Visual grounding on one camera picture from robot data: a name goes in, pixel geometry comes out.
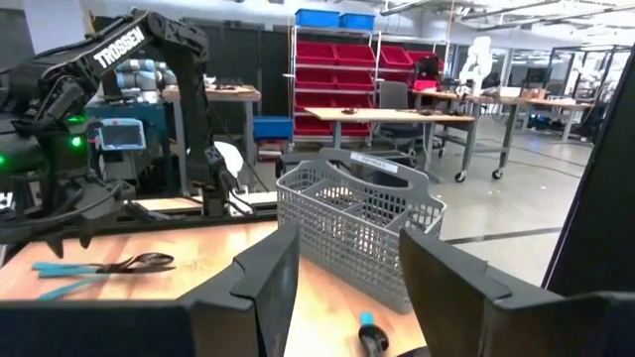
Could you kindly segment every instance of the desk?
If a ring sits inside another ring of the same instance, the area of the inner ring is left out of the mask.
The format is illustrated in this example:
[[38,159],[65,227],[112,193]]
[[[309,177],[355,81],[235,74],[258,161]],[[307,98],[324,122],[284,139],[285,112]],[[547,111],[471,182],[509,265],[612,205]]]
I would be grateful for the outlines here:
[[336,149],[341,147],[341,123],[350,122],[390,122],[390,123],[423,123],[424,124],[424,145],[426,149],[420,154],[418,166],[435,182],[441,182],[441,179],[430,172],[431,160],[427,153],[433,150],[433,140],[435,136],[434,123],[443,122],[469,122],[474,120],[470,116],[453,116],[453,115],[421,115],[415,110],[396,110],[396,109],[357,109],[355,114],[342,113],[344,108],[305,108],[305,110],[315,115],[319,120],[332,121],[335,123],[333,128],[333,146]]
[[[253,103],[260,101],[261,94],[252,86],[236,87],[235,89],[216,90],[208,88],[205,90],[207,100],[224,101],[224,102],[241,102],[245,108],[245,161],[252,167],[256,165],[257,148],[254,142],[254,112]],[[163,91],[165,100],[170,101],[174,105],[175,110],[175,128],[177,131],[177,142],[179,144],[179,173],[181,174],[181,192],[183,195],[190,195],[188,189],[188,172],[186,169],[187,148],[186,148],[186,130],[183,122],[183,109],[181,108],[181,95],[176,86],[170,86]],[[253,173],[249,171],[248,182],[249,187],[253,185]]]
[[[225,268],[232,258],[266,237],[277,223],[141,233],[95,238],[87,250],[65,240],[64,262],[117,262],[145,252],[175,257],[173,271],[143,277],[119,276],[66,298],[178,298]],[[66,279],[38,280],[35,261],[55,262],[46,243],[32,243],[0,270],[1,299],[32,299],[68,284]],[[414,313],[399,315],[358,292],[311,262],[301,259],[298,294],[287,341],[287,356],[361,356],[357,339],[359,313],[372,311],[390,338],[387,356],[425,344]]]
[[[569,133],[572,130],[573,125],[573,117],[575,117],[578,113],[583,114],[584,110],[590,109],[593,107],[592,104],[587,103],[571,103],[568,101],[562,100],[548,100],[548,99],[525,99],[524,104],[528,107],[541,107],[548,106],[551,108],[551,112],[545,112],[541,110],[534,110],[535,113],[542,114],[545,116],[557,117],[565,121],[565,129],[563,130],[562,141],[566,142],[569,139]],[[562,111],[568,110],[570,112],[569,115],[564,115]],[[529,121],[529,114],[523,119],[523,129],[527,127]]]
[[[450,92],[436,92],[436,91],[414,91],[413,92],[416,97],[416,106],[421,107],[421,98],[424,96],[436,98],[439,100],[449,100],[449,101],[460,101],[464,100],[470,105],[469,112],[470,115],[474,117],[474,120],[468,123],[458,123],[459,125],[455,125],[453,123],[444,123],[444,131],[439,135],[444,141],[449,141],[451,143],[455,143],[465,147],[465,151],[463,152],[463,161],[461,164],[460,172],[454,176],[454,180],[457,182],[465,181],[467,177],[467,172],[469,171],[469,165],[472,160],[473,154],[483,153],[483,154],[500,154],[498,168],[492,172],[493,179],[501,179],[503,177],[503,169],[507,166],[507,161],[509,159],[509,151],[511,150],[512,145],[512,132],[514,129],[514,123],[516,122],[516,117],[518,116],[518,107],[521,103],[523,103],[523,99],[519,97],[491,97],[491,96],[478,96],[478,95],[465,95],[458,96],[455,93]],[[505,136],[503,138],[503,144],[500,148],[493,147],[476,147],[476,133],[478,130],[478,124],[480,119],[480,104],[505,104],[511,106],[511,111],[507,121],[505,123]],[[462,138],[453,136],[449,133],[448,127],[462,130],[467,132],[467,137],[463,140]]]

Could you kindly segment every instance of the ceiling pipe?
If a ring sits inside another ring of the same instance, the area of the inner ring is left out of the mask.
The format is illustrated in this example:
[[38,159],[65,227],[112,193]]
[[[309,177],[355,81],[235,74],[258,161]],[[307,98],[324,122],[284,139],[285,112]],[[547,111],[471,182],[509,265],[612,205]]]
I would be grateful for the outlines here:
[[532,24],[538,24],[538,23],[551,23],[551,22],[560,21],[560,20],[575,19],[575,18],[580,18],[585,16],[608,14],[608,13],[628,11],[628,10],[635,10],[635,4],[614,6],[614,7],[610,7],[606,9],[601,9],[601,10],[584,11],[584,12],[567,14],[567,15],[550,15],[550,16],[543,16],[543,17],[527,19],[527,20],[512,21],[505,24],[501,24],[501,25],[476,29],[476,31],[482,32],[482,31],[492,31],[492,30],[501,30],[501,29],[511,29],[511,28],[524,26],[524,25],[532,25]]
[[521,5],[521,6],[515,6],[515,7],[511,7],[511,8],[504,8],[504,9],[500,9],[500,10],[496,10],[496,11],[472,13],[472,14],[467,14],[465,16],[461,16],[460,19],[461,20],[480,19],[480,18],[492,16],[492,15],[506,14],[506,13],[509,13],[509,12],[512,12],[512,11],[516,11],[516,10],[531,9],[531,8],[535,8],[535,7],[539,7],[539,6],[556,4],[556,3],[559,3],[560,1],[561,0],[547,0],[547,1],[541,1],[541,2],[532,3],[532,4],[525,4],[525,5]]
[[406,10],[410,10],[414,7],[417,7],[419,5],[423,5],[425,3],[429,3],[431,1],[434,0],[419,0],[419,1],[413,1],[411,3],[407,3],[407,4],[402,4],[402,5],[397,5],[392,9],[388,8],[388,2],[386,2],[386,9],[382,10],[379,12],[379,15],[381,16],[389,16],[389,15],[394,15],[400,12],[404,12]]

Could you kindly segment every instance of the white robot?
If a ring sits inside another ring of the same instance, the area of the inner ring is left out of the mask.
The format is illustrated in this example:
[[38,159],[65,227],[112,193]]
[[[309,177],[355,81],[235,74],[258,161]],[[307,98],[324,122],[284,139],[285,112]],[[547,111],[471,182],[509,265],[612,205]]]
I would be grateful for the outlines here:
[[[483,79],[491,72],[493,59],[491,51],[492,40],[488,36],[477,37],[474,44],[467,50],[467,61],[458,75],[459,94],[468,93],[480,95]],[[471,80],[471,89],[467,82]]]

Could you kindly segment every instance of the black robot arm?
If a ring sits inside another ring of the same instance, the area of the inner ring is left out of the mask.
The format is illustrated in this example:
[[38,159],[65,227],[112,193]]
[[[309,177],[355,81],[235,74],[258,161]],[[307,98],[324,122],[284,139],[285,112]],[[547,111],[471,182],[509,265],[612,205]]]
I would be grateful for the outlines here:
[[[161,51],[177,77],[190,146],[188,157],[180,159],[187,160],[189,178],[217,197],[227,195],[231,174],[209,135],[203,79],[206,35],[185,22],[133,9],[79,43],[38,54],[9,70],[8,96],[0,104],[0,189],[7,190],[7,182],[16,176],[24,179],[27,173],[39,172],[43,203],[37,213],[18,212],[9,218],[0,214],[0,244],[42,235],[36,226],[44,227],[43,223],[54,231],[62,223],[56,217],[64,216],[65,223],[80,227],[86,247],[96,226],[121,210],[122,183],[101,182],[87,166],[86,151],[67,143],[85,140],[86,132],[99,125],[86,118],[84,106],[97,92],[101,77],[146,46]],[[99,200],[100,192],[110,199],[81,209],[83,203]],[[55,232],[48,237],[61,256],[62,241]]]

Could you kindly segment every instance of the concrete floor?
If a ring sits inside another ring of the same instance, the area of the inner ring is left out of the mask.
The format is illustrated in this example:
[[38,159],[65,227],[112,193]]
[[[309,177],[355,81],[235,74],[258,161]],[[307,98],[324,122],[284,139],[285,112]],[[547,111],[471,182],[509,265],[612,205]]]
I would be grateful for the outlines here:
[[[483,118],[478,141],[500,145],[503,130],[502,123]],[[459,239],[458,243],[503,234],[503,239],[457,246],[539,285],[591,152],[591,146],[563,144],[559,139],[514,135],[510,163],[501,180],[490,176],[498,166],[497,155],[474,156],[466,181],[456,183],[453,177],[460,170],[462,147],[447,144],[442,160],[434,152],[432,170],[444,183],[431,183],[430,193],[447,204],[442,239]],[[272,164],[261,163],[257,171],[267,186],[275,187]]]

